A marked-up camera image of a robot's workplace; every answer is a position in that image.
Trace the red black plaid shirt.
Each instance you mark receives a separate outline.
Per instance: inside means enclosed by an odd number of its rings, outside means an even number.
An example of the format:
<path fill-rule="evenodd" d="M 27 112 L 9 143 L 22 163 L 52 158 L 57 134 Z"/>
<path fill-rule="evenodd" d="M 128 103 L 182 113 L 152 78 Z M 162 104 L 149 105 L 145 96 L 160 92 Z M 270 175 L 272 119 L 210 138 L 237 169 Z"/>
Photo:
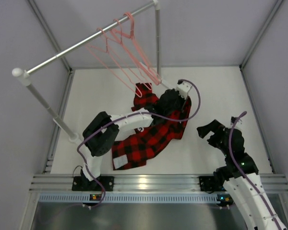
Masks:
<path fill-rule="evenodd" d="M 134 96 L 134 112 L 145 106 L 155 104 L 159 98 L 152 90 L 144 84 L 137 83 L 142 97 Z M 186 119 L 189 117 L 192 101 L 190 97 L 185 102 L 182 110 L 173 111 L 169 116 L 171 119 Z M 136 128 L 135 134 L 128 136 L 121 141 L 115 141 L 111 149 L 113 170 L 128 170 L 145 166 L 147 161 L 156 157 L 173 140 L 180 140 L 183 137 L 187 121 L 173 122 L 164 120 L 163 123 L 153 127 Z"/>

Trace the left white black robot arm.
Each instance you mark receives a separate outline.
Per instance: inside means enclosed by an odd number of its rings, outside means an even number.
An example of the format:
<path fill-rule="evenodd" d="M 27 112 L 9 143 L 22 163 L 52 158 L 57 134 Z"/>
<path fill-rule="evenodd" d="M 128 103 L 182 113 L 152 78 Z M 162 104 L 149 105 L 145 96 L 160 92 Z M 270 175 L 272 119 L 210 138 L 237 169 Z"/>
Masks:
<path fill-rule="evenodd" d="M 160 97 L 139 85 L 132 112 L 109 115 L 100 112 L 83 131 L 77 152 L 84 164 L 80 176 L 73 179 L 74 191 L 110 191 L 111 177 L 102 176 L 102 157 L 111 152 L 115 170 L 143 166 L 155 157 L 171 139 L 180 139 L 190 113 L 188 93 L 167 89 Z"/>

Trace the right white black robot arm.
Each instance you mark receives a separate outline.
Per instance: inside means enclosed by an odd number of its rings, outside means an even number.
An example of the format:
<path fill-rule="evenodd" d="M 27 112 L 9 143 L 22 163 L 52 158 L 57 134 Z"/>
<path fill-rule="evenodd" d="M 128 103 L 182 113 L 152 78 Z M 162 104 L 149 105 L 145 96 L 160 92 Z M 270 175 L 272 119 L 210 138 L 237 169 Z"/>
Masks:
<path fill-rule="evenodd" d="M 232 126 L 225 127 L 213 120 L 196 130 L 200 138 L 207 135 L 210 146 L 225 156 L 225 166 L 217 168 L 212 176 L 199 178 L 200 189 L 206 193 L 226 191 L 228 197 L 219 197 L 219 206 L 235 204 L 249 230 L 285 230 L 287 227 L 274 210 L 261 181 L 253 158 L 245 151 L 242 132 Z"/>

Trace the silver clothes rack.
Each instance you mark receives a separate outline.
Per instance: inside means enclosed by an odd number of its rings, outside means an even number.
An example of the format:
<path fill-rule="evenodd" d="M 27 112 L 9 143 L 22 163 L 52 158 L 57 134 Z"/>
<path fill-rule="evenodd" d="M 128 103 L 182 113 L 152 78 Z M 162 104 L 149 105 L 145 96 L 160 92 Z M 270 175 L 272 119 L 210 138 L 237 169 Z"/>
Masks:
<path fill-rule="evenodd" d="M 90 35 L 89 37 L 81 40 L 80 42 L 72 45 L 71 47 L 60 50 L 60 47 L 58 45 L 58 42 L 56 41 L 54 35 L 52 34 L 50 28 L 48 27 L 48 24 L 46 23 L 45 19 L 43 18 L 43 15 L 38 8 L 38 5 L 34 0 L 28 0 L 27 1 L 30 9 L 34 13 L 34 15 L 37 17 L 38 22 L 41 24 L 44 32 L 46 33 L 47 38 L 50 40 L 51 45 L 54 47 L 54 49 L 57 51 L 57 54 L 55 54 L 53 57 L 47 59 L 46 61 L 38 64 L 37 66 L 29 69 L 29 70 L 23 70 L 21 68 L 14 68 L 12 70 L 12 75 L 23 85 L 25 86 L 31 94 L 41 103 L 41 105 L 47 110 L 47 112 L 52 116 L 53 121 L 56 123 L 56 125 L 61 128 L 70 138 L 71 142 L 76 142 L 79 140 L 79 135 L 75 132 L 73 132 L 67 124 L 62 120 L 62 118 L 53 111 L 51 106 L 47 103 L 47 101 L 42 97 L 42 95 L 38 92 L 38 90 L 33 86 L 30 80 L 30 76 L 39 71 L 40 69 L 46 67 L 47 65 L 53 63 L 54 61 L 58 59 L 63 59 L 62 63 L 66 67 L 67 71 L 71 73 L 72 69 L 70 65 L 68 64 L 65 56 L 82 46 L 88 44 L 89 42 L 97 39 L 102 35 L 103 32 L 108 32 L 111 29 L 117 27 L 119 23 L 124 23 L 128 20 L 127 16 L 123 16 L 120 18 L 117 22 L 113 22 L 106 27 L 102 28 L 101 31 L 97 31 L 94 34 Z M 156 57 L 157 57 L 157 72 L 161 73 L 161 51 L 160 51 L 160 2 L 157 0 L 151 0 L 145 5 L 137 8 L 136 10 L 131 12 L 132 16 L 136 16 L 150 8 L 155 9 L 155 22 L 156 22 Z"/>

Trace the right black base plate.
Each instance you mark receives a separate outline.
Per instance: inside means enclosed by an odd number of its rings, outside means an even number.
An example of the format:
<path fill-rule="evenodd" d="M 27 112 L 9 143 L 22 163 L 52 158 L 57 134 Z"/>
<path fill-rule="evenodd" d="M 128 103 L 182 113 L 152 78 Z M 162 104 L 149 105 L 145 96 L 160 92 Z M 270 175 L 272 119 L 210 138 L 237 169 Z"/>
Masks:
<path fill-rule="evenodd" d="M 199 185 L 202 192 L 209 194 L 225 190 L 220 181 L 214 176 L 199 176 Z"/>

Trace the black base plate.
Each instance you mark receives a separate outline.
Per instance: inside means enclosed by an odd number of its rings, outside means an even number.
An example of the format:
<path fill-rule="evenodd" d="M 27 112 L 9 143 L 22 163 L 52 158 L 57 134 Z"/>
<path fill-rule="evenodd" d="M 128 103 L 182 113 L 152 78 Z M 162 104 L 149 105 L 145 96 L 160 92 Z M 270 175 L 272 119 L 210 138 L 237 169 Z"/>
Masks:
<path fill-rule="evenodd" d="M 113 191 L 114 177 L 100 176 L 97 181 L 104 187 L 105 191 Z M 85 177 L 76 176 L 73 178 L 72 191 L 102 191 L 102 187 L 96 180 L 88 181 Z"/>
<path fill-rule="evenodd" d="M 209 194 L 225 190 L 220 181 L 214 176 L 199 176 L 199 185 L 202 192 Z"/>

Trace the aluminium mounting rail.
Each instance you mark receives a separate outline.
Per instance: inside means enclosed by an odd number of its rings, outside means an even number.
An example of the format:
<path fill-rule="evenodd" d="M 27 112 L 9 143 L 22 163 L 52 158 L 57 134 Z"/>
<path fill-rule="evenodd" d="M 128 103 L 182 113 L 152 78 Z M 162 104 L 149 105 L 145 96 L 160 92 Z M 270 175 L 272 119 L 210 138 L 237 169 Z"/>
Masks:
<path fill-rule="evenodd" d="M 267 193 L 288 193 L 288 182 L 282 174 L 262 174 L 261 181 Z M 70 174 L 34 175 L 30 192 L 69 192 L 75 185 Z M 114 192 L 200 192 L 204 183 L 196 174 L 173 175 L 114 175 L 104 187 Z"/>

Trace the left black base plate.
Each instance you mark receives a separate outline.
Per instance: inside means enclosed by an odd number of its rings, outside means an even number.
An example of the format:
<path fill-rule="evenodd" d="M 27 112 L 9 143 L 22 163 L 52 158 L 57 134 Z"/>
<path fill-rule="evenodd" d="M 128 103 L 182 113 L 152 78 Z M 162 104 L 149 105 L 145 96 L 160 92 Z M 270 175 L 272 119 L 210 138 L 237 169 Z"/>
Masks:
<path fill-rule="evenodd" d="M 104 187 L 105 191 L 113 191 L 114 177 L 100 176 L 97 181 Z M 88 181 L 85 177 L 76 176 L 73 178 L 72 191 L 102 191 L 102 187 L 96 180 Z"/>

